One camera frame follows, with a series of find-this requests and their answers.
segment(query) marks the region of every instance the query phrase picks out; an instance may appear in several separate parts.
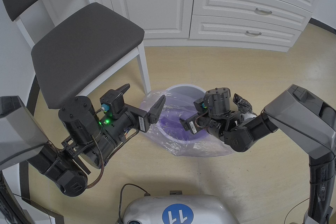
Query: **barcode label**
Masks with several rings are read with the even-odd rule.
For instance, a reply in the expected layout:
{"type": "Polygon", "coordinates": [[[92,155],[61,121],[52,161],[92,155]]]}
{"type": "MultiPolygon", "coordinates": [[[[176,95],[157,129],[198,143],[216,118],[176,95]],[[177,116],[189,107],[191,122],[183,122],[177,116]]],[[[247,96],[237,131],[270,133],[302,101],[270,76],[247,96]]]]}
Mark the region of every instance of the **barcode label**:
{"type": "Polygon", "coordinates": [[[197,133],[194,123],[191,121],[191,122],[189,122],[189,124],[190,124],[191,130],[192,130],[192,133],[193,134],[197,133]]]}
{"type": "Polygon", "coordinates": [[[139,117],[140,130],[145,131],[145,122],[143,117],[139,117]]]}

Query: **label sticker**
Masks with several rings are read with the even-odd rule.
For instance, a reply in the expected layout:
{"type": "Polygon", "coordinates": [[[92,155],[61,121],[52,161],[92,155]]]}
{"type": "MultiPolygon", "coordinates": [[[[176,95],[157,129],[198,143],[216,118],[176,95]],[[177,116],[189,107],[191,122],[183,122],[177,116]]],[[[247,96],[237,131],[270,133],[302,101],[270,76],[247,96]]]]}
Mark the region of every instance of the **label sticker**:
{"type": "Polygon", "coordinates": [[[164,224],[191,224],[193,220],[193,211],[189,206],[184,204],[170,205],[162,213],[164,224]]]}
{"type": "Polygon", "coordinates": [[[192,133],[193,133],[193,134],[197,133],[197,130],[196,130],[196,128],[195,128],[194,123],[191,121],[191,122],[189,122],[189,124],[190,124],[191,130],[192,130],[192,133]]]}
{"type": "Polygon", "coordinates": [[[141,131],[145,131],[145,122],[144,122],[144,118],[139,116],[139,124],[140,124],[140,130],[141,131]]]}

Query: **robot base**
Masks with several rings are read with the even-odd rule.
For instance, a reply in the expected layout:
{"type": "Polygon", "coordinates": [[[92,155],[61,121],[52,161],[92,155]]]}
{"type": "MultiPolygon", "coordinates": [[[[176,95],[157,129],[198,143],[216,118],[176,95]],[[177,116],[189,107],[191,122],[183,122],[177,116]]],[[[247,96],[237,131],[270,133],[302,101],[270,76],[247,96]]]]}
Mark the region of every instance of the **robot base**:
{"type": "Polygon", "coordinates": [[[131,202],[124,224],[239,224],[229,207],[212,195],[147,196],[131,202]]]}

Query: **wooden floor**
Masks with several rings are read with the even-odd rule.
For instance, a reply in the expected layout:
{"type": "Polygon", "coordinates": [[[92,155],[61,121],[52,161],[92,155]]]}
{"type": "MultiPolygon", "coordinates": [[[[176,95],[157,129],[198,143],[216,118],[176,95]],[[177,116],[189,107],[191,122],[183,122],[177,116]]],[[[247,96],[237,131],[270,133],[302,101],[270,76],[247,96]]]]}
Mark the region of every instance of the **wooden floor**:
{"type": "MultiPolygon", "coordinates": [[[[256,113],[292,83],[307,88],[336,107],[336,35],[308,24],[288,53],[221,47],[148,47],[152,90],[192,83],[206,90],[228,87],[253,105],[256,113]]],[[[108,89],[130,83],[125,102],[139,106],[145,94],[134,59],[90,95],[95,108],[108,89]]],[[[68,136],[40,94],[35,117],[50,140],[61,147],[68,136]]],[[[89,182],[99,174],[91,168],[89,182]]],[[[152,195],[213,194],[226,201],[239,221],[283,223],[288,211],[309,197],[308,156],[283,132],[258,141],[245,153],[223,157],[175,157],[139,134],[108,163],[102,180],[79,197],[61,194],[53,182],[29,169],[31,199],[65,216],[65,223],[115,223],[120,188],[135,183],[152,195]]],[[[123,208],[143,193],[125,189],[123,208]]],[[[336,195],[332,204],[336,208],[336,195]]],[[[286,223],[302,223],[307,202],[286,223]]]]}

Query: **white chair frame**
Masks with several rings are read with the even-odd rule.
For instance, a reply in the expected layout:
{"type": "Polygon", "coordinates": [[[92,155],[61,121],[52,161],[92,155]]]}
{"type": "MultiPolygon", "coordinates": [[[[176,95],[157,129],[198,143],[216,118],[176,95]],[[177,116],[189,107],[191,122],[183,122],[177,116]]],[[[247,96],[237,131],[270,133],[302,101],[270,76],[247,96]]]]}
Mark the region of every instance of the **white chair frame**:
{"type": "MultiPolygon", "coordinates": [[[[94,3],[95,0],[88,0],[89,3],[94,3]]],[[[26,39],[27,43],[31,48],[35,45],[31,36],[29,35],[27,29],[23,25],[23,22],[19,17],[16,18],[15,23],[17,24],[19,30],[21,31],[23,37],[26,39]]],[[[145,56],[145,48],[144,42],[142,41],[140,45],[122,57],[119,61],[117,61],[114,65],[112,65],[109,69],[101,73],[98,77],[96,77],[89,85],[87,85],[78,95],[87,96],[90,92],[92,92],[96,87],[98,87],[101,83],[103,83],[106,79],[108,79],[111,75],[113,75],[116,71],[118,71],[121,67],[126,65],[133,58],[137,58],[138,65],[140,69],[140,75],[142,84],[145,90],[145,94],[148,94],[151,91],[151,85],[149,82],[149,74],[145,56]]]]}

